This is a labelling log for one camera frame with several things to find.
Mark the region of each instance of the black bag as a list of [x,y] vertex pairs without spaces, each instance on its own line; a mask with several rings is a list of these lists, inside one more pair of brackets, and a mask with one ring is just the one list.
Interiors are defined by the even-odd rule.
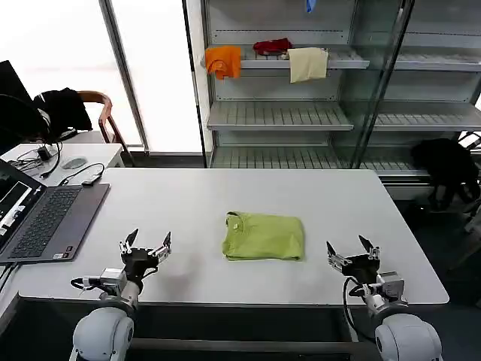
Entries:
[[[481,196],[477,182],[479,169],[471,159],[470,151],[457,141],[445,138],[422,141],[411,150],[411,155],[415,167],[425,169],[431,176],[434,192],[429,196],[429,202],[434,210],[447,209],[456,193],[464,203],[474,202]],[[446,187],[440,202],[437,200],[439,186]]]
[[56,138],[69,128],[92,130],[85,105],[75,90],[65,88],[44,92],[34,97],[33,102],[49,115],[50,128]]

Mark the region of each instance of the office chair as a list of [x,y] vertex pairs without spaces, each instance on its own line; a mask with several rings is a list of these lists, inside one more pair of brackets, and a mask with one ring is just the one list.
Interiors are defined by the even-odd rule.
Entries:
[[[135,167],[136,165],[135,165],[134,157],[132,156],[132,153],[130,153],[129,149],[127,149],[127,145],[124,142],[123,137],[120,134],[119,129],[117,128],[117,125],[113,121],[112,114],[111,114],[112,101],[110,100],[110,98],[103,93],[95,92],[91,90],[83,90],[78,92],[78,94],[80,95],[84,103],[98,103],[98,104],[104,105],[102,112],[100,113],[100,117],[98,118],[98,126],[100,127],[100,131],[102,133],[102,136],[104,137],[105,143],[121,144],[124,151],[129,156],[129,159],[132,162],[132,166]],[[113,137],[110,137],[109,134],[107,133],[107,129],[105,127],[107,123],[109,123],[110,126],[112,127]]]

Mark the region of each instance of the white desk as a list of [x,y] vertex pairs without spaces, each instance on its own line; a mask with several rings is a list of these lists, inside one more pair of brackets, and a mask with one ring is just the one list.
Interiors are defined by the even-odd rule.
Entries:
[[[18,156],[28,152],[29,150],[34,150],[39,148],[39,144],[20,144],[14,149],[8,151],[2,156],[4,161],[16,160]],[[49,147],[51,153],[56,153],[57,149],[54,145]],[[79,171],[83,167],[87,167],[93,163],[102,163],[105,168],[120,166],[123,167],[123,161],[120,157],[122,152],[122,145],[120,144],[63,144],[62,151],[60,152],[60,163],[57,169],[48,177],[40,178],[40,174],[48,171],[53,167],[56,161],[56,156],[53,156],[48,162],[44,163],[40,168],[32,169],[26,171],[26,174],[33,177],[35,180],[45,184],[46,186],[53,187],[58,186],[59,183],[70,174]],[[35,156],[34,152],[30,153],[29,156]],[[87,163],[82,167],[77,169],[63,169],[62,165],[69,160],[84,157],[87,159]],[[83,180],[89,178],[90,175],[98,173],[101,166],[92,167],[91,169],[85,170],[78,177],[73,178],[69,184],[80,184]]]
[[[110,168],[103,181],[110,192],[75,261],[22,266],[0,308],[17,292],[78,299],[70,280],[122,268],[118,242],[135,228],[137,246],[159,245],[172,231],[172,254],[146,279],[141,302],[341,305],[344,276],[329,266],[325,242],[347,256],[364,253],[359,234],[380,246],[382,272],[406,280],[407,301],[449,300],[372,171]],[[229,262],[221,252],[228,211],[300,217],[307,258]]]

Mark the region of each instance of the orange cloth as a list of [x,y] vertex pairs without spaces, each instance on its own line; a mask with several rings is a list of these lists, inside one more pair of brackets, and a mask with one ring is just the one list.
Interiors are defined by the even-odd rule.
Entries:
[[208,73],[216,73],[217,79],[240,77],[241,49],[239,47],[211,47],[205,50],[205,66]]

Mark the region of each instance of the cable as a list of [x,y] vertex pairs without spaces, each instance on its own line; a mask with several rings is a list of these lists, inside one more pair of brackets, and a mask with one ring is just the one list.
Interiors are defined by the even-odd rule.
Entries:
[[27,154],[29,154],[29,153],[31,153],[31,152],[36,152],[38,149],[40,149],[40,148],[43,147],[43,146],[40,146],[39,148],[31,149],[31,150],[25,152],[24,154],[20,154],[20,155],[17,157],[17,161],[22,162],[22,161],[29,160],[29,159],[38,159],[38,155],[37,155],[35,158],[27,158],[27,159],[20,159],[20,158],[22,158],[23,156],[26,156]]
[[158,270],[159,270],[159,269],[156,268],[156,269],[154,269],[153,271],[150,271],[149,273],[147,273],[146,275],[144,275],[144,276],[142,277],[142,280],[143,280],[145,277],[150,276],[150,275],[153,274],[153,273],[156,273]]
[[10,277],[10,275],[12,274],[12,272],[17,268],[17,266],[18,266],[18,263],[15,263],[14,265],[11,265],[11,266],[8,268],[7,276],[6,276],[5,279],[3,280],[3,284],[0,286],[0,294],[2,294],[2,290],[4,289],[5,285],[7,284],[8,278]]
[[75,278],[75,279],[70,281],[70,284],[73,287],[78,288],[79,290],[91,291],[91,290],[94,289],[94,286],[90,286],[90,287],[85,288],[85,286],[83,285],[82,278]]
[[347,309],[347,300],[346,300],[346,291],[347,291],[347,285],[349,283],[349,281],[352,281],[354,282],[355,284],[357,284],[358,286],[360,286],[361,284],[354,278],[352,277],[348,277],[346,278],[346,280],[344,281],[344,287],[343,287],[343,306],[344,306],[344,314],[346,315],[346,319],[347,319],[347,322],[348,324],[352,327],[352,329],[354,329],[354,331],[356,333],[358,333],[359,335],[361,335],[363,338],[365,338],[366,340],[368,341],[371,341],[373,342],[374,344],[376,344],[376,340],[373,338],[373,337],[370,337],[368,335],[366,335],[365,333],[363,333],[362,331],[359,331],[355,326],[354,326],[354,322],[352,321],[351,319],[351,316],[348,312],[348,309]]
[[80,173],[82,173],[83,171],[93,167],[94,165],[101,165],[102,170],[99,173],[97,173],[96,175],[102,175],[104,173],[104,170],[105,170],[105,165],[103,165],[102,163],[93,163],[91,165],[88,165],[87,167],[82,168],[78,172],[73,173],[73,174],[63,178],[62,181],[59,183],[59,187],[66,185],[70,181],[71,178],[75,177],[76,175],[79,175]]
[[[63,150],[63,143],[61,141],[60,141],[60,149],[59,150],[60,151]],[[57,153],[52,154],[52,156],[56,156],[57,154],[59,154],[59,151],[57,151]]]
[[57,153],[56,153],[56,155],[57,155],[57,160],[55,161],[55,164],[53,165],[53,167],[52,167],[49,171],[46,171],[46,172],[40,174],[40,177],[41,177],[41,178],[48,178],[48,177],[53,173],[53,171],[55,171],[56,168],[59,166],[59,163],[60,163],[60,151],[61,151],[61,149],[60,149],[60,146],[59,146],[59,142],[58,142],[58,141],[56,141],[55,144],[56,144],[56,146],[57,146]]
[[38,168],[43,164],[41,159],[30,159],[22,161],[11,160],[8,163],[17,168],[19,171],[28,171],[30,169]]

